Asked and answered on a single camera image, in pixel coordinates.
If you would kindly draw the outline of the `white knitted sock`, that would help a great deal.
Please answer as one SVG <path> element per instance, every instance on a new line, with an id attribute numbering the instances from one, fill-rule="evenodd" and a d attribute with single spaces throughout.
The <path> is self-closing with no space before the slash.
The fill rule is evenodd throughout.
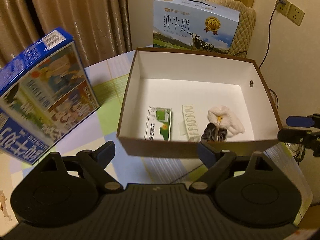
<path id="1" fill-rule="evenodd" d="M 245 133 L 242 122 L 227 106 L 216 106 L 209 109 L 208 120 L 209 122 L 226 129 L 227 137 L 229 138 Z"/>

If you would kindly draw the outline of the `brown cardboard storage box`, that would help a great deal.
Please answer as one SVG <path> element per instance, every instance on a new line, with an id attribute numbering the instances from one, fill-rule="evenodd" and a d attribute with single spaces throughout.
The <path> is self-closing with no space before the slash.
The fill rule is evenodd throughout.
<path id="1" fill-rule="evenodd" d="M 238 155 L 265 151 L 278 142 L 279 114 L 255 61 L 204 51 L 138 48 L 133 57 L 117 129 L 129 155 L 196 158 L 196 142 L 182 128 L 183 105 L 193 105 L 199 133 L 208 125 L 208 110 L 227 106 L 245 133 L 212 142 L 216 151 Z M 170 141 L 145 140 L 149 107 L 170 108 Z"/>

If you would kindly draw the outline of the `beige wall socket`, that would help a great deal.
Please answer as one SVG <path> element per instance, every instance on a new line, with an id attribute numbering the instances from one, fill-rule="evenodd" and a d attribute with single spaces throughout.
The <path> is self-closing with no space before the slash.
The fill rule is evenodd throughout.
<path id="1" fill-rule="evenodd" d="M 291 4 L 287 18 L 291 20 L 295 25 L 300 26 L 304 18 L 305 12 L 299 7 Z"/>
<path id="2" fill-rule="evenodd" d="M 291 3 L 287 0 L 276 1 L 276 6 L 275 6 L 276 11 L 281 13 L 284 16 L 288 15 L 290 7 L 291 7 Z"/>

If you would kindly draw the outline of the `light blue milk gift box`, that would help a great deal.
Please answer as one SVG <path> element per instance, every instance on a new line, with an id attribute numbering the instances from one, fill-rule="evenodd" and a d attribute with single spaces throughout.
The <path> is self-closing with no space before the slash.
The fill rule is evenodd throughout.
<path id="1" fill-rule="evenodd" d="M 153 46 L 227 54 L 239 17 L 205 0 L 153 0 Z"/>

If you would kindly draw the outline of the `blue milk carton box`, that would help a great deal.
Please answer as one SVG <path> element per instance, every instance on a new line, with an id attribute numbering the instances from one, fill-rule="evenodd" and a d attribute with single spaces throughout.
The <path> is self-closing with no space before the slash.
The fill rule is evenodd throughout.
<path id="1" fill-rule="evenodd" d="M 1 69 L 1 150 L 34 164 L 98 108 L 74 38 L 55 28 Z"/>

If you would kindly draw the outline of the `brown curtain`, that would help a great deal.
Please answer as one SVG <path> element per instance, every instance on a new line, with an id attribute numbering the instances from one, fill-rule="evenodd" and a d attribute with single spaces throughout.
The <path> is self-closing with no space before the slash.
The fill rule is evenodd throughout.
<path id="1" fill-rule="evenodd" d="M 85 67 L 132 49 L 127 0 L 1 0 L 1 66 L 57 27 Z"/>

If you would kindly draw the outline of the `green white small carton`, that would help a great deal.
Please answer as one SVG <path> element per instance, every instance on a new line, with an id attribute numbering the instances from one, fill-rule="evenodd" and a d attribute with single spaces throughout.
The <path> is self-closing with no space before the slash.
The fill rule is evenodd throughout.
<path id="1" fill-rule="evenodd" d="M 149 107 L 144 139 L 170 141 L 171 118 L 172 110 L 170 108 Z"/>

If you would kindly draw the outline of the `checkered tablecloth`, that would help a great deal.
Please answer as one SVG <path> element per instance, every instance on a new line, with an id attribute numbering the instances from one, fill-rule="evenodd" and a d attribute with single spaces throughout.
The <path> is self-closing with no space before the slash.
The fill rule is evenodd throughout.
<path id="1" fill-rule="evenodd" d="M 116 138 L 125 85 L 134 53 L 131 51 L 86 68 L 101 107 L 49 152 L 59 151 L 62 156 L 71 156 L 79 150 L 95 150 L 104 142 L 114 140 L 116 156 L 105 171 L 124 186 L 127 183 L 184 183 L 189 188 L 191 182 L 207 171 L 199 159 L 129 156 Z M 276 161 L 280 169 L 289 176 L 302 193 L 302 207 L 295 220 L 295 225 L 298 225 L 313 200 L 311 189 L 298 164 L 293 164 L 293 158 L 289 157 L 289 150 L 283 144 L 273 146 L 265 154 Z M 1 204 L 3 205 L 1 235 L 17 224 L 10 205 L 10 197 L 14 188 L 34 167 L 35 165 L 22 163 L 4 152 L 1 153 Z M 5 208 L 12 222 L 2 217 Z"/>

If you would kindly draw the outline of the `beige quilted chair cover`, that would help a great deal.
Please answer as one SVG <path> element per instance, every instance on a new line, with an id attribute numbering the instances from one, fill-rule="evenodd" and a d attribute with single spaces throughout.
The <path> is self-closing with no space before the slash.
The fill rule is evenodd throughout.
<path id="1" fill-rule="evenodd" d="M 256 21 L 255 10 L 235 0 L 209 0 L 215 4 L 240 12 L 239 23 L 231 42 L 228 55 L 246 57 Z"/>

